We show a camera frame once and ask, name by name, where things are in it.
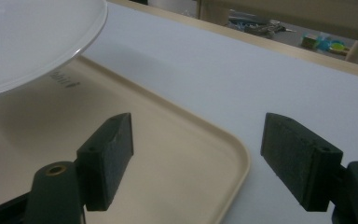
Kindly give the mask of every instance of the white table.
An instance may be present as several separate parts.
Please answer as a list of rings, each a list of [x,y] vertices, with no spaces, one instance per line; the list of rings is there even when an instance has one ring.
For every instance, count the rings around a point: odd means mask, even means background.
[[[260,156],[264,118],[296,119],[343,150],[343,165],[358,161],[358,66],[117,2],[84,55],[237,135],[251,151],[251,173],[224,223],[331,223],[333,206],[305,212]]]

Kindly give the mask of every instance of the plate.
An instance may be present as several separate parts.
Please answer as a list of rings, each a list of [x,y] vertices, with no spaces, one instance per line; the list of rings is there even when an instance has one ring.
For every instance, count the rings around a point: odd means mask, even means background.
[[[106,18],[104,0],[0,0],[0,92],[72,60]]]

